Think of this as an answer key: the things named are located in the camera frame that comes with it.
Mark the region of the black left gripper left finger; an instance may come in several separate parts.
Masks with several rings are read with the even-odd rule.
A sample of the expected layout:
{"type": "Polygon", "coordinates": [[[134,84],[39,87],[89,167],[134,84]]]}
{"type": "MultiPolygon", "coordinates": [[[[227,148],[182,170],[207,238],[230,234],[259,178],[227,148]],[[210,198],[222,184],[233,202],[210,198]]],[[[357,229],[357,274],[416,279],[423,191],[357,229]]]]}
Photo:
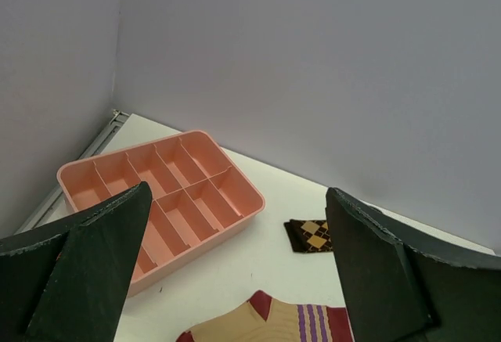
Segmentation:
{"type": "Polygon", "coordinates": [[[1,240],[3,341],[112,341],[146,230],[146,182],[1,240]]]}

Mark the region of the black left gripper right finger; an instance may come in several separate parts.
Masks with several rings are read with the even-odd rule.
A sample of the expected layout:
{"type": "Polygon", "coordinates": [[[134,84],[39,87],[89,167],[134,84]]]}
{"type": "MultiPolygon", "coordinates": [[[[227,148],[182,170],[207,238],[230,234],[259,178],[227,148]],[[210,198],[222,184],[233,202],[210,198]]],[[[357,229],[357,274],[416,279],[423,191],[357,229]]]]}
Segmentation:
{"type": "Polygon", "coordinates": [[[326,220],[357,341],[498,341],[500,258],[395,220],[338,188],[326,220]]]}

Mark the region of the tan maroon purple-striped sock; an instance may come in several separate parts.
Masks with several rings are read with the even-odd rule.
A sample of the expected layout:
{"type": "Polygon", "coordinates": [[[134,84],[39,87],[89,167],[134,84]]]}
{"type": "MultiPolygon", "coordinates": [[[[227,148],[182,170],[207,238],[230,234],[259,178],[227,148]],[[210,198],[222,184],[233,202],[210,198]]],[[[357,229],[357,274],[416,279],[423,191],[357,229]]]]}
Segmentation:
{"type": "Polygon", "coordinates": [[[256,291],[232,311],[181,333],[178,341],[353,340],[345,308],[289,304],[256,291]]]}

